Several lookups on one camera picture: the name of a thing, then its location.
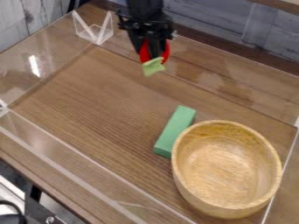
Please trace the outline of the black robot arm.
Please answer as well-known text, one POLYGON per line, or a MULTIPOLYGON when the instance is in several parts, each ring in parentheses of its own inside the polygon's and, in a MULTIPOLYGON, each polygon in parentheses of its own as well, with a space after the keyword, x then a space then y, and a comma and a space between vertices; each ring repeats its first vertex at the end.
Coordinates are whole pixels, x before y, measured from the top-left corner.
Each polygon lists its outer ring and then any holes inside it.
POLYGON ((161 57, 164 64, 174 36, 173 20, 164 13, 164 0, 125 0, 125 8, 116 10, 116 16, 117 27, 126 32, 140 62, 161 57))

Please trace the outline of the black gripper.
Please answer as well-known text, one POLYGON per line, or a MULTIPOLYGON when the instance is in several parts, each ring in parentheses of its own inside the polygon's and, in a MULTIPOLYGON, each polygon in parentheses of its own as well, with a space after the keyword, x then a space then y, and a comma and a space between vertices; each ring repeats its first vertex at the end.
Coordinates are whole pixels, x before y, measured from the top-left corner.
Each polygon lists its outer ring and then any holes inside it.
POLYGON ((134 51, 140 52, 148 38, 150 58, 165 58, 166 39, 174 36, 173 19, 162 11, 157 11, 148 19, 130 16, 125 10, 118 10, 116 16, 118 29, 126 31, 134 51))

